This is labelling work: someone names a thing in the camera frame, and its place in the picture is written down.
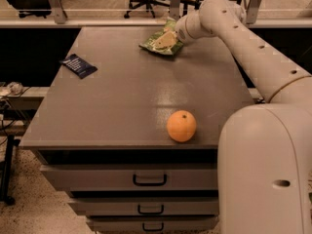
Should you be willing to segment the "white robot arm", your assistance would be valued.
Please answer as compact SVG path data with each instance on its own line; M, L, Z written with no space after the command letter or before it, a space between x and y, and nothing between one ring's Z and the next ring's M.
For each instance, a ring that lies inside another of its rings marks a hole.
M222 128L217 156L221 234L312 234L312 76L243 23L228 0L204 0L179 19L184 43L216 36L263 97Z

